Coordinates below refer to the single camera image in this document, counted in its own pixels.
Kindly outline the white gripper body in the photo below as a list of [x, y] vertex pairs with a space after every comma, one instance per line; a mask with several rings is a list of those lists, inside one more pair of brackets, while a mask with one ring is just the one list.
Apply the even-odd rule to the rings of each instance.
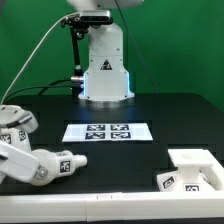
[[48, 170], [34, 155], [0, 141], [0, 172], [25, 183], [44, 180]]

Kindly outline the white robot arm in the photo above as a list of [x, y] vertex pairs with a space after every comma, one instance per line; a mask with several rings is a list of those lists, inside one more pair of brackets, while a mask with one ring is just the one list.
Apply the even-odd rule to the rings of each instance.
[[[83, 84], [82, 102], [98, 106], [119, 104], [134, 97], [129, 72], [123, 65], [123, 31], [113, 22], [110, 10], [140, 5], [144, 0], [66, 0], [75, 11], [59, 22], [68, 25], [72, 38], [89, 36], [89, 67], [75, 63], [75, 79]], [[43, 186], [70, 176], [87, 164], [84, 155], [65, 150], [33, 150], [28, 135], [37, 129], [32, 112], [0, 103], [0, 183], [9, 176], [21, 182]]]

